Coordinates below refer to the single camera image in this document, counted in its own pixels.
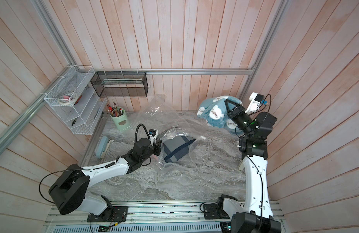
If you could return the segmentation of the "pens in cup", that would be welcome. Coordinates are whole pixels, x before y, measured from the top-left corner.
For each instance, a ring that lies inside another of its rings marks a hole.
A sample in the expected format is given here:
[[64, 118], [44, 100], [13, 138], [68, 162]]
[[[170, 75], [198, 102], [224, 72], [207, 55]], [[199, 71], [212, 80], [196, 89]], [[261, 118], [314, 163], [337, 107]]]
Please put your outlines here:
[[114, 101], [112, 104], [107, 104], [107, 109], [111, 117], [121, 117], [125, 113], [125, 110], [118, 107]]

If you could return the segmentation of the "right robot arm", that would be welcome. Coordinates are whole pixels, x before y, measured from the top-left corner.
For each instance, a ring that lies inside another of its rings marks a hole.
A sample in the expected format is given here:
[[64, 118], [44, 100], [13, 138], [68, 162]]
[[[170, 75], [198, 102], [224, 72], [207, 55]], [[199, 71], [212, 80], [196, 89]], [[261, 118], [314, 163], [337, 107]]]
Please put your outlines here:
[[228, 116], [243, 131], [238, 147], [242, 155], [240, 169], [245, 171], [247, 189], [243, 206], [235, 199], [223, 198], [219, 211], [230, 217], [233, 233], [280, 233], [281, 223], [274, 220], [268, 198], [266, 174], [266, 139], [277, 118], [269, 112], [262, 112], [251, 119], [241, 104], [230, 100], [225, 104]]

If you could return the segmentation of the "tape roll on shelf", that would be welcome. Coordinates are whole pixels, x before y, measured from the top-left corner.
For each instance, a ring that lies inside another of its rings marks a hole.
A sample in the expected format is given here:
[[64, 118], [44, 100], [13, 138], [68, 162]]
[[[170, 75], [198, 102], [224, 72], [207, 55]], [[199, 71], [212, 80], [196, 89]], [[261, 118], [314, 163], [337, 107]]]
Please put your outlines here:
[[79, 96], [76, 93], [68, 93], [65, 95], [62, 95], [59, 99], [58, 99], [58, 103], [60, 105], [74, 105], [76, 103], [76, 101], [78, 100]]

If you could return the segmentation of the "aluminium rail base frame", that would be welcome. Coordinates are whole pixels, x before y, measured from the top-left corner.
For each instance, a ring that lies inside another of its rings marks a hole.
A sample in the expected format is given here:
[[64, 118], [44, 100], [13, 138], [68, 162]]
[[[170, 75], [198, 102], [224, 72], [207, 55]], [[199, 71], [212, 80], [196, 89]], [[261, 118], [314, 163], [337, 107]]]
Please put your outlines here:
[[52, 207], [42, 233], [191, 233], [227, 232], [230, 219], [206, 219], [200, 210], [201, 201], [113, 202], [125, 206], [127, 212], [116, 214], [117, 220], [89, 221], [89, 214], [75, 211], [61, 215]]

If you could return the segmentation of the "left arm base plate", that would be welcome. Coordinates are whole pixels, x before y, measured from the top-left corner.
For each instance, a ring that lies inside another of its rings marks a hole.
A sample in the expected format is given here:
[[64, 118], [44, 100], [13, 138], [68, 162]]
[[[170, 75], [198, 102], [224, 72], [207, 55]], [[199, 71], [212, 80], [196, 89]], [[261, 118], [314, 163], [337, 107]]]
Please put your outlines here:
[[107, 209], [98, 216], [90, 214], [87, 218], [87, 222], [125, 222], [128, 209], [128, 206], [107, 207]]

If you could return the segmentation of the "grey navy cloth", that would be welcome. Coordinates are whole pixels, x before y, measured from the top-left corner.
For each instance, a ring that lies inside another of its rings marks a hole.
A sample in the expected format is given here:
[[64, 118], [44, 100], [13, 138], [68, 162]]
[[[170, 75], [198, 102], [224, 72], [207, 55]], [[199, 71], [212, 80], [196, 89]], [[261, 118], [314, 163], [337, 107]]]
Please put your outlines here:
[[196, 141], [190, 136], [176, 136], [163, 143], [163, 158], [166, 163], [175, 163], [189, 153], [190, 146]]

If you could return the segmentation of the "green pen cup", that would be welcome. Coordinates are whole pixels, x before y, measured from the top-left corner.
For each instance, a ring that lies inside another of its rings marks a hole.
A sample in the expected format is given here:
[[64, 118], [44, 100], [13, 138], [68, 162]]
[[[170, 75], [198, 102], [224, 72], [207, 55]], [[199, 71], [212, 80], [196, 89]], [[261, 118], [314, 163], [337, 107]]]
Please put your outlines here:
[[125, 111], [125, 113], [120, 116], [120, 117], [111, 117], [116, 128], [119, 130], [119, 131], [125, 131], [127, 130], [131, 124], [129, 122], [129, 119], [128, 119], [128, 115]]

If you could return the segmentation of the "black mesh wall basket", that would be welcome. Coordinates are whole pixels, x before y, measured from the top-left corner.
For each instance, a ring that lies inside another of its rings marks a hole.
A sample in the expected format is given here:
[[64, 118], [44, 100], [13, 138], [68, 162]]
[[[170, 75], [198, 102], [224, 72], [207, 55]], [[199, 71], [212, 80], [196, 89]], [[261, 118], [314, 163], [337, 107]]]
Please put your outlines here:
[[98, 71], [91, 84], [102, 98], [145, 98], [148, 94], [144, 72]]

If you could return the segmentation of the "teal bear print blanket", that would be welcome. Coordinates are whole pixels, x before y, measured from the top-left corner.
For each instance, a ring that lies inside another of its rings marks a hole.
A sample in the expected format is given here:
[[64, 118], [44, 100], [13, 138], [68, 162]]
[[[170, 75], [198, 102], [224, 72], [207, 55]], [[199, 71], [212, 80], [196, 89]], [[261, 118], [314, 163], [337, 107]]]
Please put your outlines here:
[[199, 107], [197, 116], [206, 120], [208, 126], [225, 129], [230, 134], [236, 134], [237, 124], [228, 117], [225, 100], [242, 104], [242, 101], [233, 96], [220, 96], [204, 100]]

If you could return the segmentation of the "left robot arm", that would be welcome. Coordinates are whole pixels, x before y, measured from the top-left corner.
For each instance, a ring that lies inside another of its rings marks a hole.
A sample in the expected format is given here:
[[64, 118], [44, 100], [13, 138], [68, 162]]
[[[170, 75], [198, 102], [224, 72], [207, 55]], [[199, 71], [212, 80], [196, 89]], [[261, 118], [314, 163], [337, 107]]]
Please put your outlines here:
[[111, 202], [105, 196], [89, 196], [87, 190], [99, 182], [130, 174], [143, 167], [143, 163], [152, 155], [160, 154], [161, 146], [161, 140], [142, 138], [134, 143], [133, 149], [127, 154], [111, 162], [91, 167], [73, 164], [63, 171], [48, 193], [62, 215], [83, 211], [108, 220], [114, 215]]

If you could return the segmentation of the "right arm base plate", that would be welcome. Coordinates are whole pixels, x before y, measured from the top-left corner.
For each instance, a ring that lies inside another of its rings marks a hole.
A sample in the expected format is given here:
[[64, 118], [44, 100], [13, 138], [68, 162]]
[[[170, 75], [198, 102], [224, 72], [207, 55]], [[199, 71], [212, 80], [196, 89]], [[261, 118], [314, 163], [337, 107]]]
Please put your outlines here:
[[204, 219], [207, 220], [228, 218], [226, 214], [221, 213], [221, 210], [216, 203], [204, 203], [200, 209], [204, 214]]

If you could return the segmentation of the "clear plastic vacuum bag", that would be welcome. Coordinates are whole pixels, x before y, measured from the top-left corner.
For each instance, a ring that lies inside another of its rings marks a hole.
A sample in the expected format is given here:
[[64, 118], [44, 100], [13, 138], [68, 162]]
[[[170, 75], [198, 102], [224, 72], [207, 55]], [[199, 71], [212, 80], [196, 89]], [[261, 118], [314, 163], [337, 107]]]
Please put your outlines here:
[[211, 174], [211, 151], [223, 130], [208, 126], [194, 111], [174, 110], [158, 97], [138, 112], [133, 125], [140, 123], [157, 131], [159, 154], [151, 156], [150, 171], [158, 176]]

